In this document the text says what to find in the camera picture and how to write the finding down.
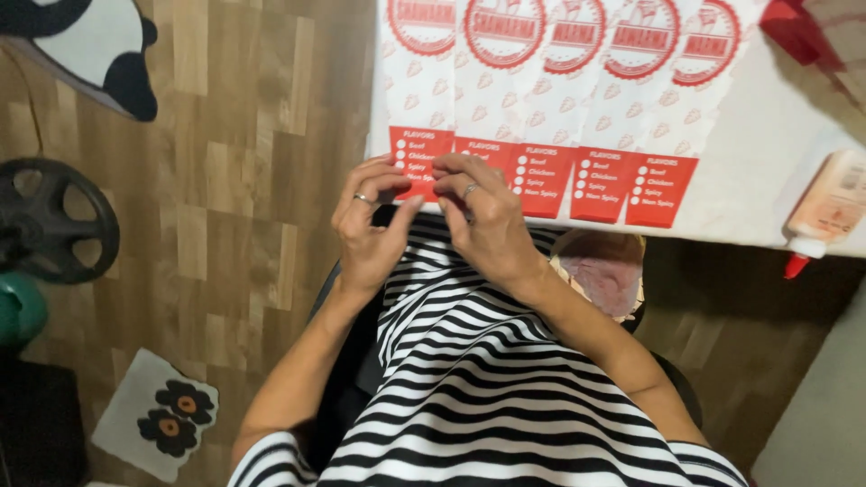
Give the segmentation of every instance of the silver ring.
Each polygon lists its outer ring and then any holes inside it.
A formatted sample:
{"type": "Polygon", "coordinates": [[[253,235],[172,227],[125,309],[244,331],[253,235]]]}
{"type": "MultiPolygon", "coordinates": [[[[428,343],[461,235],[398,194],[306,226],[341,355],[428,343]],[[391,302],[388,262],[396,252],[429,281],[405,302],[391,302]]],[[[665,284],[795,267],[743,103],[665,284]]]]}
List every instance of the silver ring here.
{"type": "Polygon", "coordinates": [[[471,183],[470,185],[466,186],[466,191],[463,192],[463,201],[466,201],[466,197],[469,196],[469,194],[471,192],[473,192],[477,189],[478,189],[477,183],[471,183]]]}
{"type": "Polygon", "coordinates": [[[360,199],[361,201],[363,201],[364,203],[367,203],[370,206],[376,206],[375,201],[370,201],[370,199],[368,197],[364,196],[363,194],[361,194],[359,192],[356,192],[355,196],[353,196],[353,198],[360,199]]]}

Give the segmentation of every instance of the panda cushion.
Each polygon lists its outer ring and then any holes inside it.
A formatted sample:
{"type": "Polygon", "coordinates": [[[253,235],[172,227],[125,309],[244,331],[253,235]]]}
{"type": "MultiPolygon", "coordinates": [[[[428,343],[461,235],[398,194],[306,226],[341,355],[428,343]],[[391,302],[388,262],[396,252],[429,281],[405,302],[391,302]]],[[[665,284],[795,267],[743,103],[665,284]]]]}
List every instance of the panda cushion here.
{"type": "Polygon", "coordinates": [[[103,105],[156,118],[144,53],[157,29],[133,0],[0,0],[0,36],[103,105]]]}

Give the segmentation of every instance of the orange flower center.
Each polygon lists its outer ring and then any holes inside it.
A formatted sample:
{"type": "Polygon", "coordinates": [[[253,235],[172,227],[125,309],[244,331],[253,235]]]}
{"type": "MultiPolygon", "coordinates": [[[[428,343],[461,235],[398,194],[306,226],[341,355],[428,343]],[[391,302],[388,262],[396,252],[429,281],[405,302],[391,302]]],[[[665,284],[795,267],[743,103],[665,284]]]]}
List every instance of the orange flower center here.
{"type": "Polygon", "coordinates": [[[177,436],[180,433],[178,422],[174,419],[161,419],[159,421],[159,429],[162,430],[165,436],[177,436]]]}
{"type": "Polygon", "coordinates": [[[186,412],[188,414],[193,414],[196,411],[196,401],[192,400],[190,396],[184,396],[178,399],[178,407],[181,411],[186,412]]]}

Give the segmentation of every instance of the striped shirt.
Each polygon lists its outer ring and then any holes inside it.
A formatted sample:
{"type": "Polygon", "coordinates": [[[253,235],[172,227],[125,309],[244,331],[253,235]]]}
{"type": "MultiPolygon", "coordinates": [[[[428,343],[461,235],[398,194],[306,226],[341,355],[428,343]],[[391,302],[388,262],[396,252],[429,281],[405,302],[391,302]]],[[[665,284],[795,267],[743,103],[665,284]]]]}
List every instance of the striped shirt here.
{"type": "MultiPolygon", "coordinates": [[[[557,231],[531,230],[548,253],[557,231]]],[[[321,477],[291,432],[263,438],[230,487],[746,487],[721,455],[665,441],[591,360],[456,254],[421,216],[385,285],[385,383],[321,477]]]]}

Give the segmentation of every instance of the hand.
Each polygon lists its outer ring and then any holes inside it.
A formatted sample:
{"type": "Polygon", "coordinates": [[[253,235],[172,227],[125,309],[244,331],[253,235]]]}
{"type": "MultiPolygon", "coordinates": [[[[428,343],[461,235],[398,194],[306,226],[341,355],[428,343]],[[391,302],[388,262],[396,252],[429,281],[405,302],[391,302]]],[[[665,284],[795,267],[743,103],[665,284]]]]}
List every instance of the hand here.
{"type": "Polygon", "coordinates": [[[490,282],[531,305],[551,267],[535,249],[520,198],[508,190],[501,172],[477,157],[447,154],[433,160],[433,177],[433,191],[442,195],[439,206],[457,253],[490,282]],[[465,194],[473,183],[477,189],[465,194]],[[471,221],[461,206],[471,211],[471,221]]]}
{"type": "Polygon", "coordinates": [[[374,227],[372,217],[376,207],[355,198],[355,193],[376,202],[381,192],[410,185],[410,179],[394,166],[390,154],[367,160],[349,172],[331,226],[341,243],[341,271],[335,288],[352,302],[363,306],[382,287],[403,255],[409,227],[423,204],[423,196],[409,198],[397,209],[390,227],[374,227]]]}

